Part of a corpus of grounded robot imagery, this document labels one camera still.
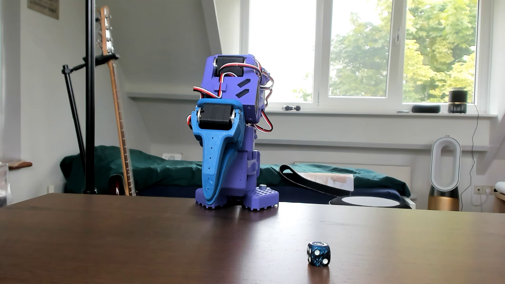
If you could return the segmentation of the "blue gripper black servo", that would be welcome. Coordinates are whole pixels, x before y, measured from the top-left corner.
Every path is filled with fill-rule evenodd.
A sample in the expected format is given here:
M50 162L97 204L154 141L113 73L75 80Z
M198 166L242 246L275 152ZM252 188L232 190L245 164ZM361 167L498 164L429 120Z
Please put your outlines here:
M243 195L243 105L232 99L200 99L191 114L194 136L201 141L201 184L206 205Z

